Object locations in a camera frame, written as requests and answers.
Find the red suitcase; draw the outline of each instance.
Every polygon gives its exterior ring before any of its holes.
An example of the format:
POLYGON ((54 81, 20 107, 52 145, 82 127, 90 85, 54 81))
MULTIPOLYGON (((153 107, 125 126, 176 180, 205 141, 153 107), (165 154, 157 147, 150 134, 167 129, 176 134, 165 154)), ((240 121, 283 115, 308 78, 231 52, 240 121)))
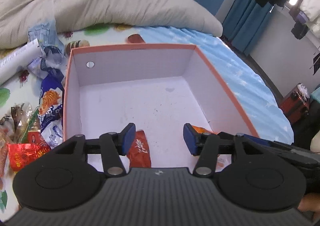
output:
POLYGON ((297 122, 303 116, 308 115, 310 98, 307 98, 296 86, 282 101, 279 108, 290 121, 290 124, 297 122))

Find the cardboard box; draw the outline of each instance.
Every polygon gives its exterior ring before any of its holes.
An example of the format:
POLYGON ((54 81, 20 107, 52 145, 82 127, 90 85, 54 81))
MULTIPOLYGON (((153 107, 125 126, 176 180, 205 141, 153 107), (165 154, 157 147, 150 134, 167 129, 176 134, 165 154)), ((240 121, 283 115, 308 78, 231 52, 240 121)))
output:
POLYGON ((73 49, 63 115, 64 140, 75 134, 99 138, 135 123, 137 130, 145 131, 152 167, 193 170, 197 157, 190 155, 183 140, 185 123, 217 133, 259 136, 225 81, 195 45, 73 49))

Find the gray wall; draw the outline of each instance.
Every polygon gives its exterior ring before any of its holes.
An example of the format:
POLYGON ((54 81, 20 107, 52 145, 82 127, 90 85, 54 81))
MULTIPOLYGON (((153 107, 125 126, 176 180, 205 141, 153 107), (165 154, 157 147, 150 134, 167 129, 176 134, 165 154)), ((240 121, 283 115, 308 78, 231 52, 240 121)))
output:
POLYGON ((320 83, 320 71, 313 75, 313 58, 319 53, 311 42, 312 34, 298 40, 291 33, 295 22, 287 8, 275 6, 273 16, 263 35, 251 52, 252 58, 264 70, 282 96, 286 96, 298 83, 312 92, 320 83))

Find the light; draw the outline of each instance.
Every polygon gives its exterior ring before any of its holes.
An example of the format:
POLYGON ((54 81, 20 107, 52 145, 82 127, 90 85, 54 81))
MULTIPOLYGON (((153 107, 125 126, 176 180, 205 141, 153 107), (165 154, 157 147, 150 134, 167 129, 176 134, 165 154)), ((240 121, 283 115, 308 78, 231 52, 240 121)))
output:
POLYGON ((297 2, 298 2, 298 0, 289 0, 290 5, 296 5, 297 2))

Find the white paper roll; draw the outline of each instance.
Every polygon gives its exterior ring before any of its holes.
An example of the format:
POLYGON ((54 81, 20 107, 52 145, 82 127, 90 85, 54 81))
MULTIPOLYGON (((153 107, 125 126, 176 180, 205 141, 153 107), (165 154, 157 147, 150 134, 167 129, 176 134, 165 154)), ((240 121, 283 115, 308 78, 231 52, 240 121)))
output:
POLYGON ((0 85, 41 55, 38 39, 35 39, 0 59, 0 85))

